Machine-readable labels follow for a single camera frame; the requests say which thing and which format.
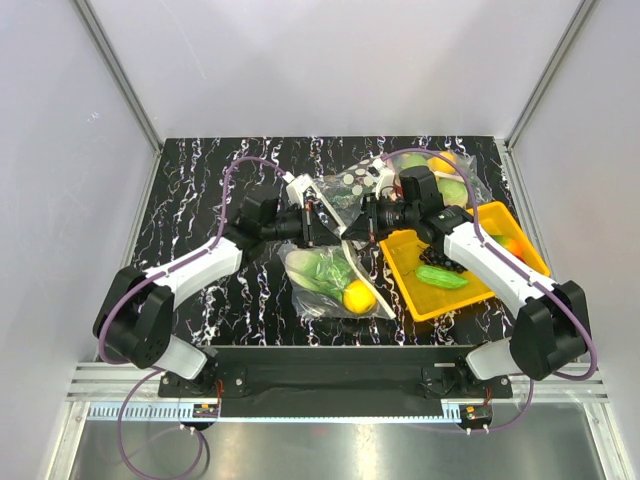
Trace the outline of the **green fake bok choy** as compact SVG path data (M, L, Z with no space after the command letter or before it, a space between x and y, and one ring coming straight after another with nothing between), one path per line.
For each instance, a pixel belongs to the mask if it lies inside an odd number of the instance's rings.
M341 250L293 250L284 258L286 273L299 287L340 301L356 274Z

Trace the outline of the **clear zip bag with mushroom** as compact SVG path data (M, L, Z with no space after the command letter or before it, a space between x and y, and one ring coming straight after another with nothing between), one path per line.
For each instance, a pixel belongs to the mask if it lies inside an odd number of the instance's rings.
M371 192L355 196L349 193L345 187L342 187L340 180L348 168L338 174L313 178L317 189L323 197L321 200L322 212L329 213L335 219L340 227L340 236L360 215L363 197L367 194L374 194Z

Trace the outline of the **clear zip bag with lemon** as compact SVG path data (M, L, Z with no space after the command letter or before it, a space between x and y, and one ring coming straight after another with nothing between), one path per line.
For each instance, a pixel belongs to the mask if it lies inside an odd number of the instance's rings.
M358 216L363 195L372 189L304 174L292 178L286 191L292 206L338 237L328 245L314 240L306 247L292 242L280 246L278 255L293 287L296 312L308 317L393 319L393 308L360 262L357 250L364 243L340 238Z

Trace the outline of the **yellow fake lemon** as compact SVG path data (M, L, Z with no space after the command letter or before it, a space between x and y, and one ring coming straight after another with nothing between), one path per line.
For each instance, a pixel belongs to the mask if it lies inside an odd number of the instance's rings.
M377 300L363 281L354 280L343 291L342 303L347 311L364 315L376 306Z

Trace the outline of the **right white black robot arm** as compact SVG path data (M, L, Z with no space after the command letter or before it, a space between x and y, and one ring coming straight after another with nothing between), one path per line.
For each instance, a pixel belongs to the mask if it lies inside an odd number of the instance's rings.
M490 379L523 374L534 381L559 374L583 354L590 358L581 379L597 368L584 290L560 284L521 262L480 226L477 215L446 206L434 173L426 166L399 175L401 195L389 200L367 194L360 215L346 228L346 240L377 242L399 230L418 238L481 280L515 318L510 337L471 350L454 371L454 384L466 396L486 389Z

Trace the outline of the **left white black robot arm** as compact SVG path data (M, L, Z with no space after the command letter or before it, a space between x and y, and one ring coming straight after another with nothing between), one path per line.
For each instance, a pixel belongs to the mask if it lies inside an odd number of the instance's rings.
M122 268L93 326L101 359L163 370L181 378L193 395L208 394L215 386L217 363L213 355L173 334L176 308L255 260L267 243L286 240L309 248L336 245L339 237L310 201L282 209L276 198L248 197L210 243L148 271Z

